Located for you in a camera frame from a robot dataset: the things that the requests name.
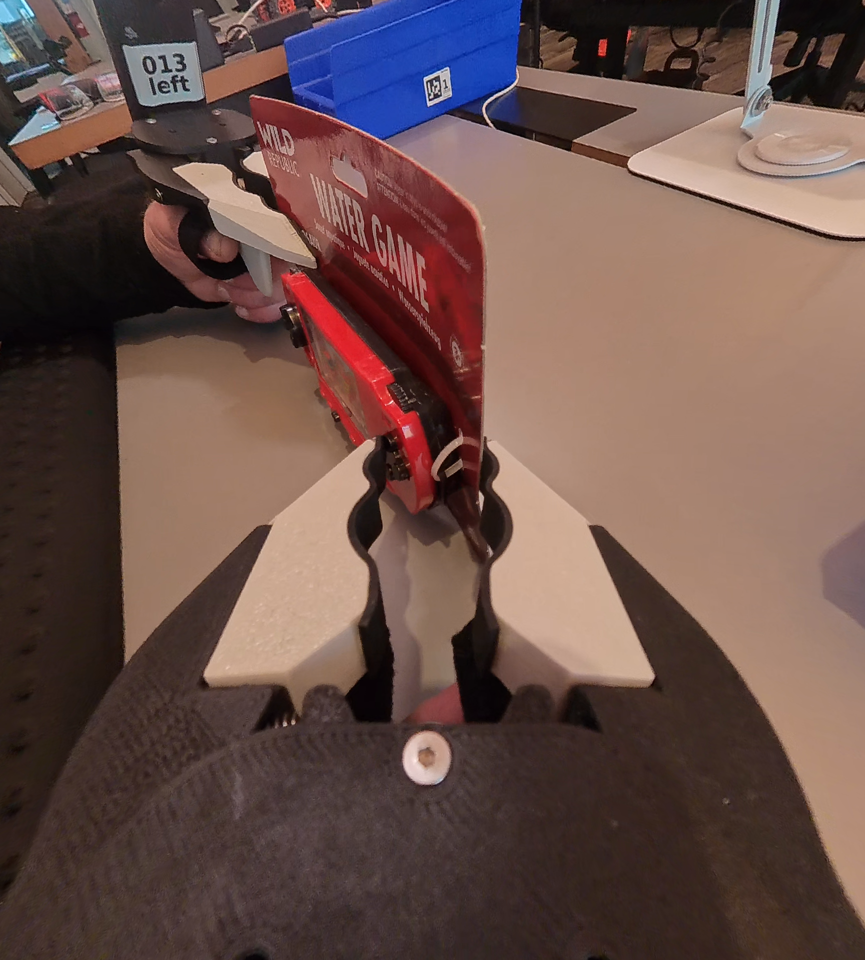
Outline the orange wheeled robot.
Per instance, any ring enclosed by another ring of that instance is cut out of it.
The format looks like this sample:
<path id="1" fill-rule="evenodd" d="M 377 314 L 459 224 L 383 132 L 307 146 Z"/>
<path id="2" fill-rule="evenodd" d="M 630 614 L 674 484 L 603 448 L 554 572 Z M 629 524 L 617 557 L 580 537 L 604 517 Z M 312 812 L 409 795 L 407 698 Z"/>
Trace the orange wheeled robot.
<path id="1" fill-rule="evenodd" d="M 341 12 L 340 3 L 333 1 L 255 1 L 243 10 L 239 22 L 245 24 L 249 18 L 267 22 L 301 11 L 309 13 L 312 22 L 336 18 Z"/>

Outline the blue plastic bin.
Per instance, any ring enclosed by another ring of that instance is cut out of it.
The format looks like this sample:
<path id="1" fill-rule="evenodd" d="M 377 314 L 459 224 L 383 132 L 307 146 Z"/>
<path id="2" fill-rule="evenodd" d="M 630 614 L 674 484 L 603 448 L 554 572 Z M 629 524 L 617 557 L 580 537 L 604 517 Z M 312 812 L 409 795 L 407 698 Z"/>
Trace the blue plastic bin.
<path id="1" fill-rule="evenodd" d="M 390 1 L 284 41 L 296 104 L 389 138 L 514 85 L 519 1 Z"/>

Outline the clear safety glasses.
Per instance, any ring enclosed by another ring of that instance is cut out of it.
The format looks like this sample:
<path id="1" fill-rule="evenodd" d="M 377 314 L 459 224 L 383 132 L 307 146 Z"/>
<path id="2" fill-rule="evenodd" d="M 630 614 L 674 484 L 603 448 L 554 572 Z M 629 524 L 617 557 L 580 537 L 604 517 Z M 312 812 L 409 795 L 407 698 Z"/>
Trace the clear safety glasses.
<path id="1" fill-rule="evenodd" d="M 124 104 L 126 96 L 118 74 L 107 71 L 95 76 L 67 78 L 62 84 L 43 90 L 39 101 L 62 122 L 97 106 Z"/>

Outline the red handheld toy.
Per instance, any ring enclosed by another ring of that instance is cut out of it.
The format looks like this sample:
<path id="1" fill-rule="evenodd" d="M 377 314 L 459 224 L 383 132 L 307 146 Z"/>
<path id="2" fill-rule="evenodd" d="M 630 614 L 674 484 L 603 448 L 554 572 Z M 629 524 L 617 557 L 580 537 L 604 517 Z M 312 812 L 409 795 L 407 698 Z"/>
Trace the red handheld toy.
<path id="1" fill-rule="evenodd" d="M 332 418 L 381 439 L 412 514 L 443 505 L 475 558 L 481 530 L 486 251 L 478 212 L 388 142 L 253 96 L 276 205 L 316 264 L 282 277 L 282 318 Z"/>

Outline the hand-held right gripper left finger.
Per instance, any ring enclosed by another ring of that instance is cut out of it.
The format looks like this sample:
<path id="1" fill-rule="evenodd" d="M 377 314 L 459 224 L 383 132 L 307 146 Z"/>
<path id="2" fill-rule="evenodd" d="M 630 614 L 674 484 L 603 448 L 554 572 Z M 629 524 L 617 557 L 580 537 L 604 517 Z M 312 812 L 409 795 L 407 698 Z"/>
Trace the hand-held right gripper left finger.
<path id="1" fill-rule="evenodd" d="M 205 668 L 210 687 L 279 686 L 299 707 L 332 686 L 357 719 L 391 720 L 391 635 L 369 554 L 386 486 L 386 447 L 369 440 L 274 517 Z"/>

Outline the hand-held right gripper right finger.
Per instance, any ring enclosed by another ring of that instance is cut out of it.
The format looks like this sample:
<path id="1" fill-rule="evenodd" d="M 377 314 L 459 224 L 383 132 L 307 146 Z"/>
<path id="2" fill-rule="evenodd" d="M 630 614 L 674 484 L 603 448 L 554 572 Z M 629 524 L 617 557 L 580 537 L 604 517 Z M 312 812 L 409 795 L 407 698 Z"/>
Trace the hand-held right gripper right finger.
<path id="1" fill-rule="evenodd" d="M 464 721 L 501 720 L 522 688 L 559 714 L 579 687 L 649 688 L 655 670 L 585 517 L 494 441 L 479 489 L 489 552 L 451 641 Z"/>

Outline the person's left hand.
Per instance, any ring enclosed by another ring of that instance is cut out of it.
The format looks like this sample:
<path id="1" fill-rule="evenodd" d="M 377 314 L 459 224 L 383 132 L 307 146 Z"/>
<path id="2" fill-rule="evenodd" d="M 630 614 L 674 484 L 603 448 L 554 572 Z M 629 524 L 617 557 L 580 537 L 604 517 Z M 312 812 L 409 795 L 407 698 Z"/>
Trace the person's left hand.
<path id="1" fill-rule="evenodd" d="M 259 290 L 248 272 L 226 283 L 210 278 L 186 257 L 178 238 L 185 209 L 153 201 L 143 216 L 146 246 L 160 266 L 179 282 L 193 298 L 206 305 L 229 305 L 235 314 L 252 323 L 273 324 L 281 320 L 285 303 L 282 275 L 290 269 L 285 261 L 270 258 L 273 276 L 272 294 Z"/>

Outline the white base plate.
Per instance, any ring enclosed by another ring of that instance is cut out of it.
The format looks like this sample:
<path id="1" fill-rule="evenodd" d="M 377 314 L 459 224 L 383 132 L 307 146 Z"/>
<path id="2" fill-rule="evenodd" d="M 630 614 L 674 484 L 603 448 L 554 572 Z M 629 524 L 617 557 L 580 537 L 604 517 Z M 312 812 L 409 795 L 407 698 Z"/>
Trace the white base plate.
<path id="1" fill-rule="evenodd" d="M 743 110 L 689 128 L 636 153 L 639 177 L 815 234 L 865 239 L 865 113 L 779 103 L 753 136 Z M 763 138 L 806 138 L 823 156 L 809 164 L 764 162 Z"/>

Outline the wooden side table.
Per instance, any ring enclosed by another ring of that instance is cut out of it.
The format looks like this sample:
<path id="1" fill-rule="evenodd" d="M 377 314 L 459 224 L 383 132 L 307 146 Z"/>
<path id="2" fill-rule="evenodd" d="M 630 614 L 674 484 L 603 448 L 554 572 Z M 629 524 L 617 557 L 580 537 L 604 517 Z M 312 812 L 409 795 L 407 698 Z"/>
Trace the wooden side table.
<path id="1" fill-rule="evenodd" d="M 223 66 L 204 74 L 209 104 L 218 104 L 247 90 L 288 74 L 283 46 L 250 54 L 238 54 Z M 130 133 L 132 120 L 126 103 L 106 103 L 78 117 L 49 127 L 52 115 L 36 113 L 9 147 L 26 168 L 42 168 L 77 153 L 88 152 Z"/>

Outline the black flat pad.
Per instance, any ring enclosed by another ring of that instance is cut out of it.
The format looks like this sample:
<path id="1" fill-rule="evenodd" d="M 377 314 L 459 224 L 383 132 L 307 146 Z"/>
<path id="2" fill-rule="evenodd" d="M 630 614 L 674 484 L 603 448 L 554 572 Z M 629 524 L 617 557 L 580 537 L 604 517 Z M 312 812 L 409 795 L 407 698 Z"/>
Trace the black flat pad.
<path id="1" fill-rule="evenodd" d="M 516 87 L 487 109 L 492 127 L 570 151 L 572 144 L 635 113 L 635 107 Z"/>

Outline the person's left forearm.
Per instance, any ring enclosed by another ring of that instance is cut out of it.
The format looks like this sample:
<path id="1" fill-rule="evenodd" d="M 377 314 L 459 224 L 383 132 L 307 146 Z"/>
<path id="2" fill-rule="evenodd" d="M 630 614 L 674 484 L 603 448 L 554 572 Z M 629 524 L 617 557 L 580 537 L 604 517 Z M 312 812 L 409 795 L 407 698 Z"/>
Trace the person's left forearm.
<path id="1" fill-rule="evenodd" d="M 0 342 L 49 340 L 203 302 L 154 259 L 133 175 L 89 198 L 0 205 Z"/>

